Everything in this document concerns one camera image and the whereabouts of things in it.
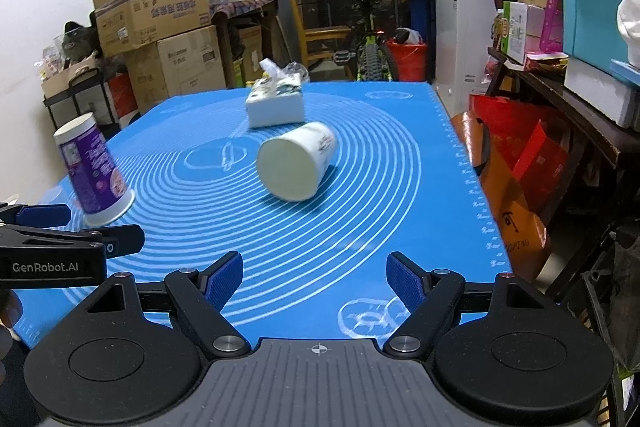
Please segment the person's hand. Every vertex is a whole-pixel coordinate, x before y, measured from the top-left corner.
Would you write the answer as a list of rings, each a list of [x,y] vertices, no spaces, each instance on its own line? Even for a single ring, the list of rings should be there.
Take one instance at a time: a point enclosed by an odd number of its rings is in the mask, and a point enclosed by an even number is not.
[[[1,291],[0,313],[0,383],[3,383],[6,380],[6,363],[4,363],[4,359],[13,346],[11,331],[23,315],[22,302],[14,291]]]

